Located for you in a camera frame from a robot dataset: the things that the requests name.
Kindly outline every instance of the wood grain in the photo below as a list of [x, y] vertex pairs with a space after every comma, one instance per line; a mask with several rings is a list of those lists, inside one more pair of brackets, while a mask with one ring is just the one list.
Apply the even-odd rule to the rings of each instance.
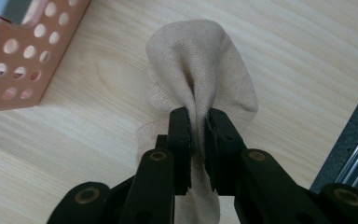
[[145, 44], [192, 19], [219, 22], [251, 74], [246, 145], [310, 186], [358, 103], [358, 1], [94, 0], [40, 105], [0, 112], [0, 223], [45, 223], [75, 185], [135, 173], [135, 131], [165, 116], [145, 100]]

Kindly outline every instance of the cloth fold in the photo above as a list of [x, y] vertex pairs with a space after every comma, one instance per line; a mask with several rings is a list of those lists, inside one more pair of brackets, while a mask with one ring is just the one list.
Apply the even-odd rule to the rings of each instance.
[[[190, 116], [194, 150], [192, 189], [175, 198], [175, 223], [218, 223], [217, 194], [204, 169], [204, 126], [210, 107], [225, 111], [239, 133], [252, 120], [257, 100], [240, 54], [214, 21], [179, 21], [163, 26], [146, 45], [150, 88], [148, 101], [161, 113], [185, 106]], [[138, 160], [154, 148], [157, 135], [167, 134], [166, 119], [137, 131]]]

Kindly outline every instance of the beige cloth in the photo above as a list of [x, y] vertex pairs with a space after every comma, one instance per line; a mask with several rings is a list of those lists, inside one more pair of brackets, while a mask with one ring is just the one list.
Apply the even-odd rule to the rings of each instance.
[[[168, 114], [188, 110], [194, 138], [192, 189], [175, 198], [175, 223], [218, 223], [219, 201], [204, 170], [204, 120], [208, 109], [225, 111], [241, 133], [254, 117], [257, 100], [240, 54], [224, 29], [214, 21], [180, 21], [158, 30], [146, 46], [149, 59], [150, 104]], [[137, 131], [139, 157], [154, 148], [158, 134], [167, 134], [168, 120]]]

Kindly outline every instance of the crumpled cloth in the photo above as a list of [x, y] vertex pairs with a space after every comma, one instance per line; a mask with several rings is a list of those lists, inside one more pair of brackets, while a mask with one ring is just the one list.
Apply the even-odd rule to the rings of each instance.
[[[239, 133], [257, 111], [251, 78], [225, 30], [214, 21], [179, 21], [160, 28], [148, 41], [149, 103], [167, 115], [187, 108], [193, 132], [192, 188], [175, 198], [175, 223], [218, 223], [219, 199], [204, 169], [204, 126], [210, 107], [223, 110]], [[167, 134], [168, 119], [138, 129], [138, 160]]]

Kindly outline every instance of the folded fabric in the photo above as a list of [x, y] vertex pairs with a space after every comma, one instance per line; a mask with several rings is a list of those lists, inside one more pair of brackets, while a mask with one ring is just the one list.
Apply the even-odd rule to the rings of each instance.
[[[175, 198], [175, 223], [218, 223], [218, 196], [204, 169], [205, 117], [210, 107], [223, 110], [239, 133], [243, 132], [257, 110], [246, 66], [225, 30], [214, 21], [165, 25], [151, 37], [146, 53], [151, 81], [148, 101], [166, 115], [185, 106], [192, 125], [192, 189]], [[138, 160], [154, 148], [157, 135], [167, 131], [167, 119], [139, 128]]]

